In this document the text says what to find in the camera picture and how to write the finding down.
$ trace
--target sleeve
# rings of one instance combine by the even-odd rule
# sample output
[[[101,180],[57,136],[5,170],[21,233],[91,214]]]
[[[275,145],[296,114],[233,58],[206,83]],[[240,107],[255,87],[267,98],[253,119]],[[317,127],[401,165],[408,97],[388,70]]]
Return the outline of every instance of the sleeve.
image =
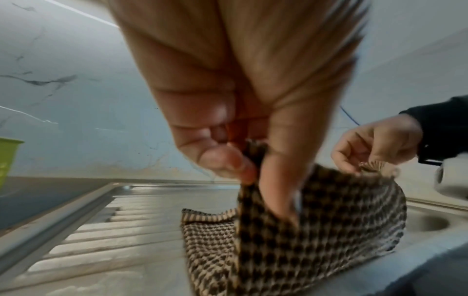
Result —
[[[423,130],[419,163],[440,165],[446,158],[468,152],[468,95],[400,112],[415,118]]]

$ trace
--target houndstooth fabric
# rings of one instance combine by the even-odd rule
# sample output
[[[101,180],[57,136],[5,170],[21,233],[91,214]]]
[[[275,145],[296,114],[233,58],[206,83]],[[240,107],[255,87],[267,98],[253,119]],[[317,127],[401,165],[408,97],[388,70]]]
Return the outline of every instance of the houndstooth fabric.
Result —
[[[246,155],[260,165],[266,147]],[[302,189],[299,228],[266,208],[258,184],[219,215],[184,209],[182,232],[197,296],[294,295],[317,281],[391,252],[403,236],[406,200],[385,163],[361,177],[316,165]]]

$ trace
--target sink basin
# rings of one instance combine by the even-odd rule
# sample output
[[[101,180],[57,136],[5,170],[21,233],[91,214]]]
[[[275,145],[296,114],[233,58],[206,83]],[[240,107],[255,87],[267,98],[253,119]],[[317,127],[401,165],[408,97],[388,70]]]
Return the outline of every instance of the sink basin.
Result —
[[[407,231],[408,232],[429,232],[440,231],[448,228],[450,221],[446,217],[425,213],[420,210],[410,209],[408,211]]]

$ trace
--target drainboard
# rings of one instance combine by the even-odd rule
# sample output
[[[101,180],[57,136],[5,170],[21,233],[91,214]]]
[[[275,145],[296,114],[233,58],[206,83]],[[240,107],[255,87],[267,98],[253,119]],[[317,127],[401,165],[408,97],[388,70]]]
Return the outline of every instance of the drainboard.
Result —
[[[0,294],[149,262],[159,264],[160,274],[170,265],[177,269],[173,273],[184,275],[181,209],[225,211],[235,206],[238,186],[115,184],[111,189],[111,198],[88,213],[86,221],[69,226],[40,252],[7,270],[0,277],[0,291],[5,294]],[[466,222],[458,215],[409,206],[407,231],[397,250]]]

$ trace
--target white wall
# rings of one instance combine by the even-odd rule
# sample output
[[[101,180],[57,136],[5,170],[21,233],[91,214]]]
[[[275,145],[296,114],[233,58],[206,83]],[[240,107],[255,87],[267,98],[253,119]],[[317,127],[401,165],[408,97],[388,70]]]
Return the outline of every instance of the white wall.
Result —
[[[175,149],[109,14],[58,1],[0,1],[0,137],[25,140],[11,175],[212,180]],[[375,3],[362,74],[344,101],[359,122],[468,93],[465,33],[387,62],[467,27],[468,2]],[[353,126],[337,113],[320,162],[332,164],[331,147]]]

